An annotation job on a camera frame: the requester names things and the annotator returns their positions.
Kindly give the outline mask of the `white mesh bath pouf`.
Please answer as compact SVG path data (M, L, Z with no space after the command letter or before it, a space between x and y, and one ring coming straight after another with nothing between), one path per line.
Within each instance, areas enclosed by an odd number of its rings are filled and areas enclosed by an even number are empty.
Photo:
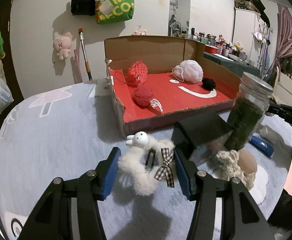
M199 83L203 80L203 69L194 60L184 60L172 69L174 77L181 82Z

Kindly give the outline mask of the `blue white sponge cloth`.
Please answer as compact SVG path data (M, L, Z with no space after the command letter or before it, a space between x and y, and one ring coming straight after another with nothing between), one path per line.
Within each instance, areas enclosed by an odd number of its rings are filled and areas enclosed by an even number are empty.
M252 144L259 151L261 151L268 158L271 158L274 154L274 148L261 138L253 135L250 138L249 143Z

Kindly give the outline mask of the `dark green clothed table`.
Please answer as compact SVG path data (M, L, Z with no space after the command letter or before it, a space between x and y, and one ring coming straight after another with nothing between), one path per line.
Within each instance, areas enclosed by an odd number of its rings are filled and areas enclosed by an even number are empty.
M226 67L230 72L237 75L238 77L241 77L244 72L247 72L261 78L259 69L249 64L239 63L238 61L226 60L224 58L206 52L204 52L203 57L207 60L213 61L216 64Z

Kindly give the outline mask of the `white translucent pouch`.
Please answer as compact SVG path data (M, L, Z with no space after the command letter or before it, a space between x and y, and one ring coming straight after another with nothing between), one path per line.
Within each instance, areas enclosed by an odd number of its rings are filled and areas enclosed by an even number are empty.
M261 129L259 130L259 135L271 144L275 144L283 140L283 138L268 125L264 125L261 127Z

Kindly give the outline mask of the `plastic bag on door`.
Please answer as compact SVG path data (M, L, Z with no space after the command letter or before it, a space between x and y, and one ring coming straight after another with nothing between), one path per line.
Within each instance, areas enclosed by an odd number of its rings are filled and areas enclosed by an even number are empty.
M14 101L11 91L5 81L0 77L0 114Z

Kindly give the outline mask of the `grey fleece blanket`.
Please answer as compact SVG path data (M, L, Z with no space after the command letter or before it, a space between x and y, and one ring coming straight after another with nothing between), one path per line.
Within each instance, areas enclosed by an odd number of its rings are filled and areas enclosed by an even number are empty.
M80 177L107 158L126 152L106 80L31 96L5 115L0 129L0 222L9 239L19 236L54 178ZM160 184L148 197L135 194L119 173L99 204L108 239L186 239L194 203L181 188Z

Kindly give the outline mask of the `black fuzzy pompom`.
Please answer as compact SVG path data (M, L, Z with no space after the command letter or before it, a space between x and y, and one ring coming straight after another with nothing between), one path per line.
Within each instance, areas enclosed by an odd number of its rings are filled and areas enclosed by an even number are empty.
M216 83L213 79L204 77L202 79L202 88L208 91L212 91L216 88Z

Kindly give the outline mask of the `beige round powder puff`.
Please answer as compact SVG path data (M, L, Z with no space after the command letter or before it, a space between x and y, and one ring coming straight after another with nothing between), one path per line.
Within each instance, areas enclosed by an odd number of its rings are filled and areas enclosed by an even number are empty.
M247 176L251 173L257 172L257 162L253 154L249 150L240 149L238 151L239 161L238 166L243 171L244 175Z

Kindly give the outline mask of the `pink plush pig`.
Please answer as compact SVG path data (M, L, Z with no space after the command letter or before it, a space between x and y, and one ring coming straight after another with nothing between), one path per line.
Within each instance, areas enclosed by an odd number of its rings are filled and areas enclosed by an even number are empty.
M60 60L65 60L71 53L73 35L68 31L64 35L57 35L53 40L54 49Z

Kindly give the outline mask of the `green tote bag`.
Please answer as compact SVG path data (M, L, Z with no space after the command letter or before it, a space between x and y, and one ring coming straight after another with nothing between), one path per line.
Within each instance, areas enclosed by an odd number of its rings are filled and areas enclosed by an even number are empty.
M134 16L135 0L95 1L97 24L110 24L131 20Z

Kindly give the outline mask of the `wall mirror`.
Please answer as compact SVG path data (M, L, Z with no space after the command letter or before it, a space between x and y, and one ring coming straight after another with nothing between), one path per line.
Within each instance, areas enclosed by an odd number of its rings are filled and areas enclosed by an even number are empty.
M168 35L179 36L189 33L191 0L170 0Z

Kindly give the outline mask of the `cardboard box red lining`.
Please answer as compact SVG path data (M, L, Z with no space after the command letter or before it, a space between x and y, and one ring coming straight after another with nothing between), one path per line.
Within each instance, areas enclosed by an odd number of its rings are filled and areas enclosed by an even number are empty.
M195 40L167 36L122 36L104 41L111 97L123 137L164 128L204 112L232 108L240 77L205 59L204 47ZM201 83L177 80L172 70L184 60L196 61L204 77L215 81L215 90L210 92ZM134 85L127 80L127 74L137 61L146 65L146 84L162 108L142 108L133 101Z

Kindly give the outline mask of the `red foam net sleeve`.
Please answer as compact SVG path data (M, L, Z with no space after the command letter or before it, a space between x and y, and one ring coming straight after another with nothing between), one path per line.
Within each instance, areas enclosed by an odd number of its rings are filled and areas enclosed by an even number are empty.
M146 82L148 68L142 61L136 61L128 70L126 81L130 85L142 85Z

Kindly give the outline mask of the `cream knitted scrunchie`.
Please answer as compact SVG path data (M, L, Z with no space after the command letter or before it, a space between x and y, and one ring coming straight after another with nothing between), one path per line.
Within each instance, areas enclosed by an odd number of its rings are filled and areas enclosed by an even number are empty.
M256 173L244 175L241 168L238 166L239 154L235 150L219 151L216 155L217 160L221 163L219 175L223 180L230 181L231 178L237 177L244 184L247 190L251 190L254 186Z

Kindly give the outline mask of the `pink curtain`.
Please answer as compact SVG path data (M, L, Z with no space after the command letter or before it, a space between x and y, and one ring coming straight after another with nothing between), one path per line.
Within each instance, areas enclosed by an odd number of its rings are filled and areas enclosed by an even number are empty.
M292 16L288 7L278 4L278 33L274 61L267 74L276 66L279 68L280 59L292 57Z

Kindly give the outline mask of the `white wardrobe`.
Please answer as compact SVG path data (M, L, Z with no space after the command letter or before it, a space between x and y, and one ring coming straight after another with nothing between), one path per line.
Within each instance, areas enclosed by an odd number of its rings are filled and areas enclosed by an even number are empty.
M265 61L269 28L258 12L235 8L232 43L240 45L244 59L261 69Z

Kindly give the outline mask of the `large glass jar green label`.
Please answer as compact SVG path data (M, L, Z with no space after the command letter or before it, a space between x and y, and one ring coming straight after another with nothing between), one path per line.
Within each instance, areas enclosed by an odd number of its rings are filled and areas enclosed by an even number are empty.
M257 76L244 72L239 91L227 119L232 132L224 147L228 150L244 148L270 105L273 87Z

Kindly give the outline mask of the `colourful tin box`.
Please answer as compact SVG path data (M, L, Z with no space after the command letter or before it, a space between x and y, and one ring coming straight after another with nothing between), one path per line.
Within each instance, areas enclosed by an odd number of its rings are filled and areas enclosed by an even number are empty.
M232 131L216 112L207 112L176 122L172 141L187 160L201 165L223 148Z

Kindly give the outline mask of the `red knitted ball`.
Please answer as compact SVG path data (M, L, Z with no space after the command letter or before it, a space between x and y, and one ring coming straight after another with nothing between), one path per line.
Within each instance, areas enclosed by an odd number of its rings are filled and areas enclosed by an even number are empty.
M147 84L139 84L133 94L132 94L132 100L142 108L146 107L152 107L156 108L158 107L160 112L163 113L163 107L162 104L154 98L154 94L152 91L152 88Z

